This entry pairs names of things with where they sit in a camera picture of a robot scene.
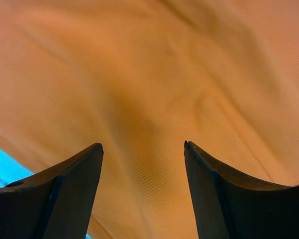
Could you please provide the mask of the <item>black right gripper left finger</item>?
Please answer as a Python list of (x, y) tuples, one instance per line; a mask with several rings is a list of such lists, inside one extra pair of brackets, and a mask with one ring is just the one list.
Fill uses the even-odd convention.
[(0, 188), (0, 239), (84, 239), (100, 180), (103, 148)]

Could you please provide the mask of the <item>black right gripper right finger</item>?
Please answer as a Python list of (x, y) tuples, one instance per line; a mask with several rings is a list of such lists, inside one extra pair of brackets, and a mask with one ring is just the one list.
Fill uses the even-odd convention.
[(245, 174), (185, 142), (190, 194), (201, 239), (299, 239), (299, 185)]

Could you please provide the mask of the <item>orange trousers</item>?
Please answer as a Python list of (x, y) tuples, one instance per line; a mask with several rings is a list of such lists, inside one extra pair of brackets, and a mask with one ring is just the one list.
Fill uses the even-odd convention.
[(196, 239), (183, 146), (299, 184), (299, 0), (0, 0), (0, 149), (104, 148), (94, 239)]

